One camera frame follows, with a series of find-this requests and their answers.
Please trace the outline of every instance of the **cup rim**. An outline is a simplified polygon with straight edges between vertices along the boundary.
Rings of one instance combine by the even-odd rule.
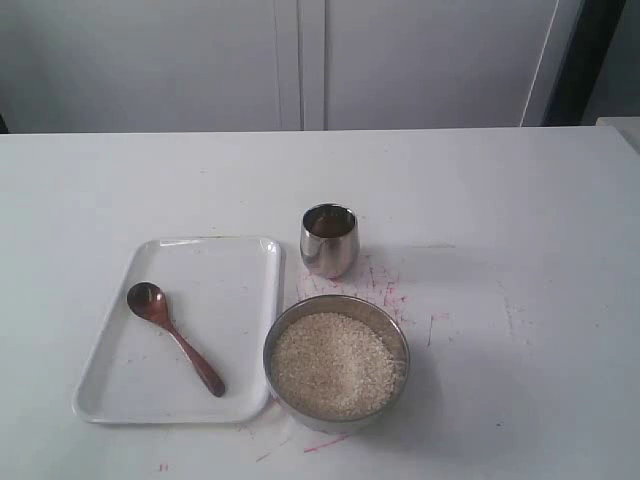
[[[322,237],[320,235],[316,235],[315,233],[311,232],[311,230],[309,230],[307,228],[306,224],[305,224],[307,215],[309,215],[314,210],[318,210],[319,208],[325,208],[325,207],[340,208],[340,209],[346,211],[349,215],[351,215],[351,217],[353,218],[353,226],[349,229],[349,231],[343,233],[342,235],[338,235],[337,237]],[[302,222],[301,223],[302,223],[302,228],[304,229],[304,231],[309,236],[314,237],[314,238],[318,238],[318,239],[322,239],[322,240],[328,240],[328,239],[333,239],[333,238],[346,237],[347,235],[353,233],[353,231],[358,228],[358,216],[355,214],[355,212],[352,209],[350,209],[349,207],[345,207],[344,205],[341,205],[339,203],[319,203],[317,205],[314,205],[313,207],[308,208],[302,214]]]

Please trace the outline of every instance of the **stainless steel cup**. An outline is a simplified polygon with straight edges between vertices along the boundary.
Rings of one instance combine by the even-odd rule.
[[[325,203],[302,217],[300,254],[315,275],[336,278],[353,265],[358,252],[358,219],[346,207]]]

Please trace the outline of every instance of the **rice grain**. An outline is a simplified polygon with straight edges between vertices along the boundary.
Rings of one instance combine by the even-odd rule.
[[[382,339],[338,313],[308,315],[290,325],[276,342],[271,366],[288,403],[326,420],[378,410],[395,384],[393,356]]]

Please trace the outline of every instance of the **cabinet door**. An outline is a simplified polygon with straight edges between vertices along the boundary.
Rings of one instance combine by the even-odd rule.
[[[300,127],[296,0],[2,0],[15,132]]]
[[[541,122],[580,1],[300,3],[305,128],[389,129]]]

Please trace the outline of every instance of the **white tray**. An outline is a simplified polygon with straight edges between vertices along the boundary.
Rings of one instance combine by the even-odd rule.
[[[267,238],[151,241],[133,256],[73,399],[99,423],[241,422],[268,398],[262,343],[277,309],[280,247]],[[167,294],[172,320],[224,380],[215,398],[175,341],[126,303],[141,281]]]

